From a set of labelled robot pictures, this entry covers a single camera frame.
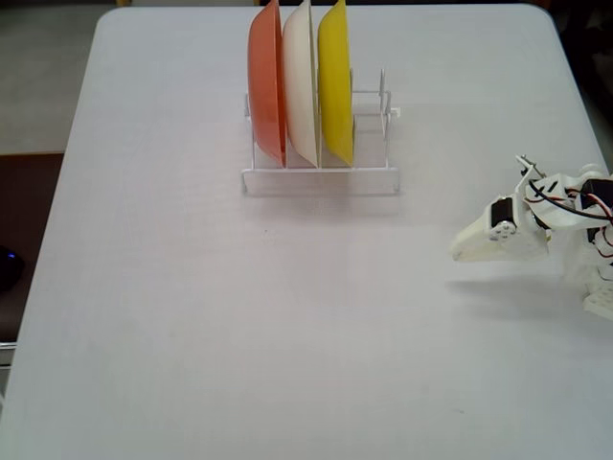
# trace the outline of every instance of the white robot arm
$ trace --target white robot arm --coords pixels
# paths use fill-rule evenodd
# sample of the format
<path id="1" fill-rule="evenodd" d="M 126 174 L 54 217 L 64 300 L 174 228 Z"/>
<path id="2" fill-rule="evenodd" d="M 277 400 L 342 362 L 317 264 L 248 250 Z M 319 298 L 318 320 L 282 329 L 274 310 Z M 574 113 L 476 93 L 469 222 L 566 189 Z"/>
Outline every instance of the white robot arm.
<path id="1" fill-rule="evenodd" d="M 587 287 L 586 310 L 613 320 L 613 179 L 587 165 L 546 176 L 525 156 L 515 191 L 499 196 L 451 244 L 459 262 L 529 260 L 548 253 L 552 230 L 571 230 L 565 276 Z"/>

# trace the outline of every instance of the wire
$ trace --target wire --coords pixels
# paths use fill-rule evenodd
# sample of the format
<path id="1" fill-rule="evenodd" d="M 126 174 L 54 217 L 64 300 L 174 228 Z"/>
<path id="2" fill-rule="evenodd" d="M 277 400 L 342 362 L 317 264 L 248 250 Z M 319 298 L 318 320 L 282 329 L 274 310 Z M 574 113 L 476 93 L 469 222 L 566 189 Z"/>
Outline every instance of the wire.
<path id="1" fill-rule="evenodd" d="M 562 198 L 561 196 L 549 196 L 549 199 L 552 199 L 553 201 L 566 201 L 566 198 Z M 542 203 L 543 201 L 545 201 L 545 198 L 541 198 L 541 199 L 529 199 L 529 198 L 524 198 L 524 201 L 526 201 L 527 203 Z"/>
<path id="2" fill-rule="evenodd" d="M 611 214 L 611 209 L 606 205 L 604 201 L 602 201 L 599 197 L 597 197 L 594 194 L 585 194 L 585 195 L 589 196 L 594 201 L 596 201 L 596 204 L 598 204 L 601 207 L 602 211 L 610 218 L 613 218 L 613 214 Z"/>
<path id="3" fill-rule="evenodd" d="M 611 259 L 611 258 L 613 258 L 613 254 L 609 254 L 608 256 L 606 254 L 602 254 L 602 251 L 600 251 L 598 247 L 596 248 L 596 250 L 601 255 L 601 257 L 603 257 L 604 259 Z"/>
<path id="4" fill-rule="evenodd" d="M 549 198 L 548 196 L 546 196 L 545 194 L 543 194 L 540 190 L 538 190 L 536 188 L 536 186 L 534 185 L 534 181 L 530 180 L 528 181 L 528 185 L 530 185 L 530 188 L 533 189 L 534 193 L 537 196 L 540 196 L 541 198 L 543 198 L 545 201 L 548 201 L 550 203 L 552 203 L 554 206 L 563 209 L 564 211 L 571 213 L 571 214 L 575 214 L 577 216 L 582 216 L 584 218 L 590 218 L 590 219 L 597 219 L 597 220 L 606 220 L 608 222 L 613 223 L 613 218 L 610 216 L 600 216 L 598 214 L 590 214 L 590 213 L 585 213 L 583 211 L 580 211 L 579 209 L 575 209 L 575 208 L 571 208 L 569 206 L 565 206 L 563 204 L 558 203 L 557 201 L 555 201 L 552 198 Z"/>

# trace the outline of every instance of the white table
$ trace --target white table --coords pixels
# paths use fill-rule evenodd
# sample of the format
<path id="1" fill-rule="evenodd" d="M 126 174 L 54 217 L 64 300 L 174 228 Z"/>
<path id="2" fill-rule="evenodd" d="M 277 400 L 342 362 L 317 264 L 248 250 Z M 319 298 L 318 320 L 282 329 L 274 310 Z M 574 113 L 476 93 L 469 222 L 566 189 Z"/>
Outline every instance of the white table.
<path id="1" fill-rule="evenodd" d="M 550 18 L 349 8 L 356 85 L 385 67 L 402 109 L 402 195 L 253 198 L 255 13 L 99 24 L 0 458 L 611 458 L 613 323 L 563 285 L 559 247 L 533 264 L 446 253 L 512 190 L 515 154 L 602 164 Z"/>

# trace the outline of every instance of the wire rack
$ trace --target wire rack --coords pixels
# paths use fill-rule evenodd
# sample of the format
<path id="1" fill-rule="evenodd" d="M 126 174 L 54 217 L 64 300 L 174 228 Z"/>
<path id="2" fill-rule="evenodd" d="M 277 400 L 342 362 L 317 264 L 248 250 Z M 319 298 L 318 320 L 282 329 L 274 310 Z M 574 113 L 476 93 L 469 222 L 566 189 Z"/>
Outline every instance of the wire rack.
<path id="1" fill-rule="evenodd" d="M 355 89 L 352 80 L 353 165 L 347 166 L 326 149 L 320 130 L 320 167 L 308 164 L 286 143 L 286 167 L 260 151 L 251 129 L 251 167 L 242 171 L 242 190 L 252 196 L 396 195 L 399 169 L 390 165 L 392 121 L 400 116 L 392 107 L 392 92 L 385 88 L 385 71 L 378 89 Z M 248 97 L 245 117 L 250 121 Z"/>

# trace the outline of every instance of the red wire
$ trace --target red wire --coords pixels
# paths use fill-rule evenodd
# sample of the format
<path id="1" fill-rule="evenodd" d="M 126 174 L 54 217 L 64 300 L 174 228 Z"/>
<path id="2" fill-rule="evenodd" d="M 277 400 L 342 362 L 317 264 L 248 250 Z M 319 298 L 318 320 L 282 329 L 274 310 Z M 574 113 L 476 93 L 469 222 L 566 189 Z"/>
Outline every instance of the red wire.
<path id="1" fill-rule="evenodd" d="M 598 253 L 604 257 L 605 259 L 611 259 L 613 257 L 613 254 L 609 254 L 608 256 L 605 256 L 604 254 L 602 254 L 602 252 L 599 250 L 599 248 L 597 247 L 596 250 L 598 251 Z"/>

